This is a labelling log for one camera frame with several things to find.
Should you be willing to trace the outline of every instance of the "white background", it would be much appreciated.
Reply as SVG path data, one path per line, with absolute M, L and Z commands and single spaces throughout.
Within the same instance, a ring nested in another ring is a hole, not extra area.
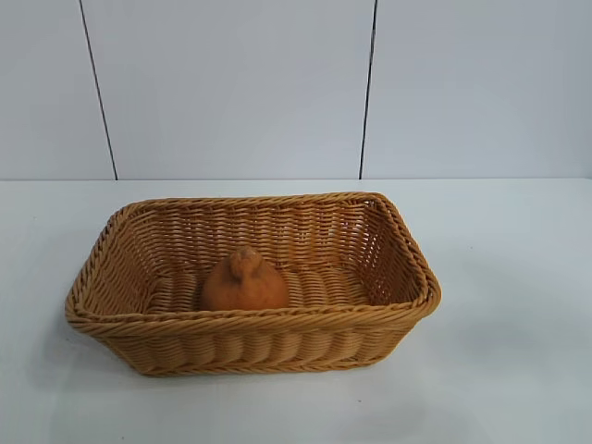
M 78 2 L 0 2 L 0 179 L 112 178 Z
M 357 178 L 373 0 L 82 3 L 121 179 Z M 592 177 L 590 17 L 378 0 L 364 177 Z M 0 25 L 0 179 L 112 179 L 79 3 Z
M 379 1 L 366 178 L 592 177 L 592 2 Z

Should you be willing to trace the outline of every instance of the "basket rim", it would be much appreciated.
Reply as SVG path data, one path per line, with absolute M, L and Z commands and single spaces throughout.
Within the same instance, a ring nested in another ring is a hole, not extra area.
M 179 207 L 189 206 L 235 206 L 240 204 L 242 206 L 266 206 L 273 204 L 290 205 L 298 203 L 305 205 L 307 203 L 343 203 L 347 201 L 372 201 L 378 204 L 383 210 L 385 217 L 389 219 L 390 225 L 399 231 L 399 234 L 404 238 L 405 242 L 402 244 L 403 252 L 407 256 L 406 259 L 414 268 L 415 274 L 421 279 L 422 291 L 412 302 L 394 302 L 388 305 L 318 305 L 313 307 L 299 307 L 299 308 L 282 308 L 282 309 L 267 309 L 260 311 L 224 311 L 224 312 L 171 312 L 167 314 L 96 314 L 84 309 L 84 298 L 92 289 L 90 283 L 93 281 L 94 275 L 100 269 L 100 265 L 105 259 L 105 254 L 109 250 L 113 241 L 121 230 L 123 223 L 130 217 L 136 216 L 140 212 L 150 211 L 159 206 L 166 206 L 171 208 L 171 205 L 178 205 Z M 100 324 L 107 326 L 142 326 L 142 325 L 163 325 L 174 322 L 181 322 L 186 324 L 193 322 L 204 327 L 204 324 L 218 325 L 220 322 L 232 322 L 240 320 L 241 322 L 255 324 L 265 324 L 276 319 L 290 317 L 324 317 L 327 321 L 330 318 L 338 320 L 344 315 L 361 315 L 364 314 L 363 324 L 375 325 L 382 323 L 381 321 L 391 322 L 393 319 L 401 316 L 407 316 L 413 313 L 419 320 L 427 315 L 430 315 L 438 306 L 441 298 L 441 289 L 436 280 L 435 275 L 429 268 L 426 259 L 419 250 L 419 246 L 411 236 L 403 222 L 399 211 L 394 204 L 383 194 L 378 192 L 367 191 L 353 191 L 353 192 L 330 192 L 320 194 L 300 194 L 290 196 L 264 196 L 264 197 L 206 197 L 206 198 L 164 198 L 164 199 L 150 199 L 129 203 L 117 212 L 111 215 L 106 223 L 105 228 L 101 232 L 96 243 L 92 247 L 88 259 L 85 261 L 80 270 L 76 280 L 74 281 L 67 299 L 66 299 L 66 315 L 67 320 L 74 327 L 89 326 L 90 324 Z

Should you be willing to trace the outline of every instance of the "wicker basket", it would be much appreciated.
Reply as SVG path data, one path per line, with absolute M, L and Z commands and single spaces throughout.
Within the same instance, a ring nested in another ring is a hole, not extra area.
M 290 308 L 198 311 L 208 272 L 244 244 L 287 280 Z M 380 194 L 165 199 L 111 216 L 66 316 L 145 375 L 301 372 L 383 359 L 439 300 Z

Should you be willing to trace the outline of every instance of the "white table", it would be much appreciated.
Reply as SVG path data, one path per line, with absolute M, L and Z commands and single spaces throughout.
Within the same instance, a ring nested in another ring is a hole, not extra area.
M 107 217 L 146 198 L 381 191 L 442 304 L 324 374 L 139 376 L 64 320 Z M 0 443 L 592 442 L 592 180 L 0 183 Z

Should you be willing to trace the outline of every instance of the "rectangular basket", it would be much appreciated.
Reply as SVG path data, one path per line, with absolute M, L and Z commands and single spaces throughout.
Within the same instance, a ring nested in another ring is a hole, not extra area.
M 209 271 L 241 245 L 279 270 L 290 308 L 198 310 Z M 439 300 L 380 194 L 164 199 L 111 216 L 66 316 L 145 375 L 302 372 L 383 359 Z

